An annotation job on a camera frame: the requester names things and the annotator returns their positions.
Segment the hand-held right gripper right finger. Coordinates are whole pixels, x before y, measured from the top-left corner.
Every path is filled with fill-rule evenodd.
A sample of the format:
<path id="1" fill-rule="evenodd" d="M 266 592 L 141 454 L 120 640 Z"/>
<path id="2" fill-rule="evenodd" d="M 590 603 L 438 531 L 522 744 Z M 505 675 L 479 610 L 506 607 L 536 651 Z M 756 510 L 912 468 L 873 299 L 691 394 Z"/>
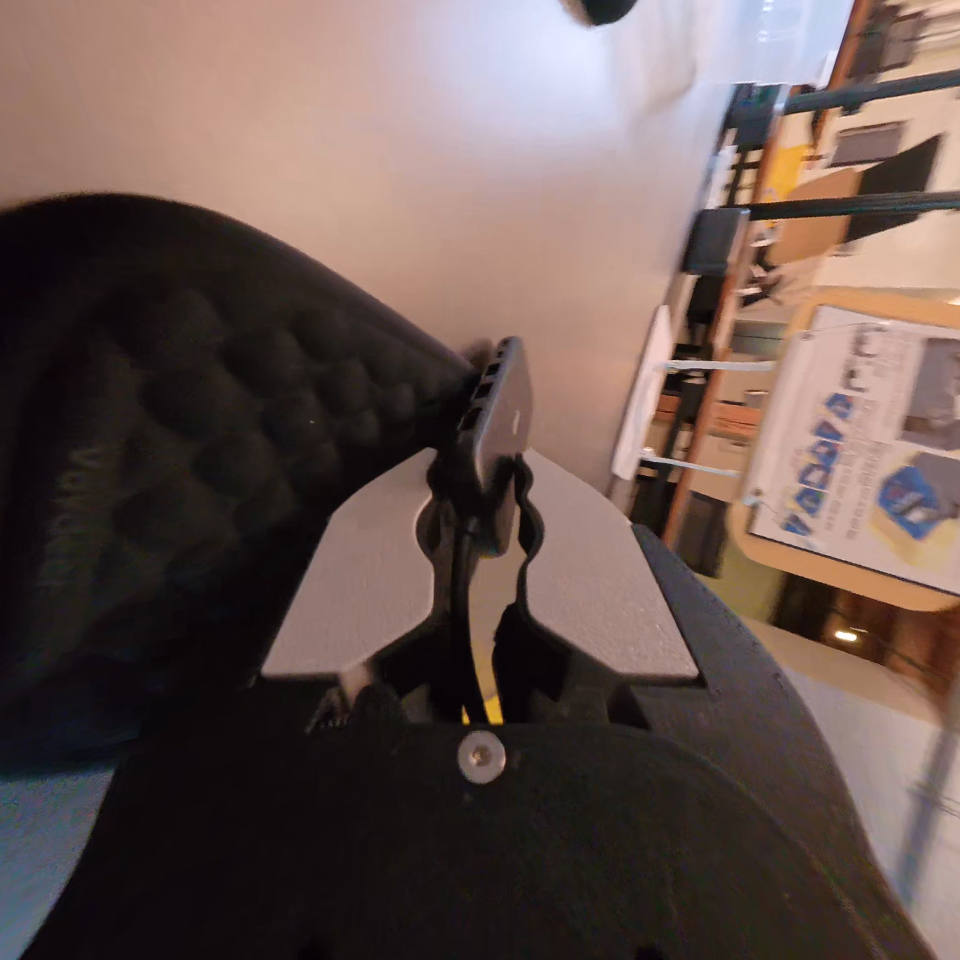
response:
<path id="1" fill-rule="evenodd" d="M 492 652 L 507 724 L 644 724 L 635 687 L 696 688 L 699 664 L 627 516 L 544 455 L 516 461 L 516 593 Z"/>

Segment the white poster stand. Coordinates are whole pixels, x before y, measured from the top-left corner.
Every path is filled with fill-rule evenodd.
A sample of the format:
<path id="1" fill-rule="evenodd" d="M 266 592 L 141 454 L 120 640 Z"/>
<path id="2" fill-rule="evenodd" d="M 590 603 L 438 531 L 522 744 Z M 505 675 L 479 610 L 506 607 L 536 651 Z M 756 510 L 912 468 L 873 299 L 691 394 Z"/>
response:
<path id="1" fill-rule="evenodd" d="M 724 478 L 738 478 L 740 473 L 690 461 L 662 457 L 648 453 L 644 441 L 653 422 L 667 374 L 673 373 L 772 373 L 777 361 L 733 362 L 674 359 L 676 342 L 673 336 L 671 314 L 666 304 L 657 306 L 640 355 L 638 369 L 631 387 L 626 411 L 611 459 L 611 474 L 618 480 L 636 478 L 642 462 L 673 469 L 713 474 Z"/>

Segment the black usb hub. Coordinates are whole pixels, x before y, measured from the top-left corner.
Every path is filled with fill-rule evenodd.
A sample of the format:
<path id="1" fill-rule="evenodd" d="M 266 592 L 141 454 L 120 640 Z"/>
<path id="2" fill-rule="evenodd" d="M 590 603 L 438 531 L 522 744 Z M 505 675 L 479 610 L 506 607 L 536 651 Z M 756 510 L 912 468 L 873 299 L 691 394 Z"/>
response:
<path id="1" fill-rule="evenodd" d="M 515 475 L 527 450 L 534 394 L 520 337 L 501 340 L 450 444 L 438 456 L 440 488 L 483 557 L 502 556 L 517 510 Z"/>

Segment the dark metal shelf rack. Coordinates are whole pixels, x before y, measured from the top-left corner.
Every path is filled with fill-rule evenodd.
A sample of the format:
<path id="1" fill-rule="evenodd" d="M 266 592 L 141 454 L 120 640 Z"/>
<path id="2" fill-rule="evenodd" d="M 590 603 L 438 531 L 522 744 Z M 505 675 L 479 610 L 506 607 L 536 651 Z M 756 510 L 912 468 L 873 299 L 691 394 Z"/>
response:
<path id="1" fill-rule="evenodd" d="M 768 134 L 775 123 L 786 115 L 853 109 L 875 101 L 953 90 L 958 86 L 958 69 L 799 93 L 790 93 L 786 85 L 742 83 L 734 90 L 726 114 L 725 129 L 750 138 L 753 129 L 757 129 L 759 134 Z M 891 219 L 934 210 L 958 209 L 959 193 L 956 190 L 937 192 L 919 186 L 870 189 L 863 185 L 848 197 L 755 201 L 744 206 L 744 210 L 750 214 L 750 221 L 771 222 L 835 217 Z"/>

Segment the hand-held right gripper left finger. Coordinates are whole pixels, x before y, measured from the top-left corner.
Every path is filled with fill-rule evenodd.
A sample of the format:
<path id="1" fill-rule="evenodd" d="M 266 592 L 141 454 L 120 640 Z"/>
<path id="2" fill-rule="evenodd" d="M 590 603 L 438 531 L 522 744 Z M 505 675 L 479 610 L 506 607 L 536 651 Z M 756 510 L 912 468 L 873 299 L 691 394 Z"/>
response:
<path id="1" fill-rule="evenodd" d="M 352 706 L 389 688 L 415 723 L 461 724 L 462 654 L 451 607 L 457 520 L 426 447 L 330 516 L 261 664 L 267 682 L 314 682 Z"/>

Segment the printed poster board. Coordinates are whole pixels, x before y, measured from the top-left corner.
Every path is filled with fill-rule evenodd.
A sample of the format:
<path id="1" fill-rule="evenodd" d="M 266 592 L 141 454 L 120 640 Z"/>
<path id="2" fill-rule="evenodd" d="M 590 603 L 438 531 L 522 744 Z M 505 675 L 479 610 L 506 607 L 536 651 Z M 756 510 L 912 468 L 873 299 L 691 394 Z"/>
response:
<path id="1" fill-rule="evenodd" d="M 751 560 L 907 610 L 958 606 L 955 304 L 827 287 L 774 364 L 726 522 Z"/>

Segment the black bumpy foam pad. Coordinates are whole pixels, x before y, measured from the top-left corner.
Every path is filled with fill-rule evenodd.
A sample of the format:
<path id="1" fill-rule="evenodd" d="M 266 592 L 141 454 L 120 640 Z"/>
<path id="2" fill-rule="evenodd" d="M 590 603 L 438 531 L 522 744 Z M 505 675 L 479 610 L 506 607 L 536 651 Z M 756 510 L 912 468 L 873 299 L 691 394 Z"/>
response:
<path id="1" fill-rule="evenodd" d="M 468 360 L 185 203 L 1 218 L 2 778 L 112 762 L 258 671 L 330 517 L 443 442 Z"/>

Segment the dark round object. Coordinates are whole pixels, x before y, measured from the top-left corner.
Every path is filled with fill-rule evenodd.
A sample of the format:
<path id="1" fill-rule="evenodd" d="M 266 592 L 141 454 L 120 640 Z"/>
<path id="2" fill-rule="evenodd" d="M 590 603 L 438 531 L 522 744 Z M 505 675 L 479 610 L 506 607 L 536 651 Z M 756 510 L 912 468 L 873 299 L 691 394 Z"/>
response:
<path id="1" fill-rule="evenodd" d="M 638 1 L 562 1 L 571 16 L 584 26 L 612 26 L 626 18 Z"/>

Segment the black box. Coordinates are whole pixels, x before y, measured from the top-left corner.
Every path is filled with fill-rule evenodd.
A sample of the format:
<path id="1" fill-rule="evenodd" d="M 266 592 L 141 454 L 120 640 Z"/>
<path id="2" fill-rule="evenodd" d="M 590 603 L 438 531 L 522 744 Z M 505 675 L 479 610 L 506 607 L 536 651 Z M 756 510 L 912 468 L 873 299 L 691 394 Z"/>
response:
<path id="1" fill-rule="evenodd" d="M 725 279 L 736 264 L 750 222 L 749 206 L 701 209 L 692 223 L 679 270 L 697 278 Z"/>

